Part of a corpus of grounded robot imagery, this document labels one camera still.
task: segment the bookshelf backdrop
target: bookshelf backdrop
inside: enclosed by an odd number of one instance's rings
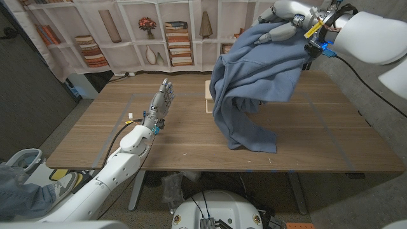
[[[319,6],[323,0],[302,0]],[[211,71],[223,44],[234,43],[240,28],[248,29],[255,18],[275,0],[5,0],[30,36],[50,69],[60,81],[70,73],[114,73],[145,71]],[[203,12],[207,12],[212,34],[200,35]],[[154,39],[139,28],[139,20],[156,22]],[[165,28],[166,22],[186,22],[191,49],[191,65],[172,66]],[[52,31],[45,42],[39,27]],[[78,36],[90,36],[95,44],[77,44]],[[108,65],[89,64],[83,50],[100,48]],[[160,53],[164,65],[150,64],[147,46]]]

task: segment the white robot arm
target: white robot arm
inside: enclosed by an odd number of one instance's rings
[[[288,23],[262,35],[254,44],[289,39],[302,27],[308,31],[305,37],[310,38],[305,50],[313,58],[333,53],[327,49],[331,44],[334,51],[368,64],[384,65],[400,60],[395,68],[379,76],[379,80],[407,99],[407,23],[358,12],[350,4],[338,9],[339,2],[327,11],[320,11],[306,3],[278,0],[252,26],[277,18]]]
[[[91,219],[106,197],[141,167],[150,150],[149,141],[164,128],[164,117],[175,94],[172,84],[164,80],[151,101],[141,125],[136,125],[120,141],[120,147],[110,155],[106,166],[63,206],[39,222],[65,222]]]

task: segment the jeans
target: jeans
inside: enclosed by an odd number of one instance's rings
[[[14,216],[37,218],[44,216],[56,200],[52,184],[44,187],[36,184],[18,185],[11,176],[0,175],[0,220],[12,220]]]

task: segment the table leg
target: table leg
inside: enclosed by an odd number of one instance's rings
[[[290,181],[291,188],[293,189],[298,212],[301,215],[306,215],[308,213],[308,210],[307,206],[305,205],[304,194],[301,188],[301,183],[298,174],[296,172],[288,173],[288,180]]]
[[[135,175],[132,196],[130,197],[130,202],[128,203],[128,209],[130,211],[134,211],[135,208],[137,207],[137,203],[139,201],[139,197],[141,194],[141,186],[145,174],[146,174],[145,170],[139,170],[139,172]]]

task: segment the blue cloth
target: blue cloth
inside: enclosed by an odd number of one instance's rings
[[[44,187],[36,184],[19,185],[14,177],[0,175],[0,221],[14,216],[37,218],[44,216],[56,201],[52,184]]]
[[[276,152],[277,135],[254,124],[245,112],[258,112],[260,102],[287,102],[310,58],[302,29],[286,41],[253,45],[282,24],[248,29],[214,66],[209,88],[215,101],[213,116],[230,149],[243,145],[251,151]]]

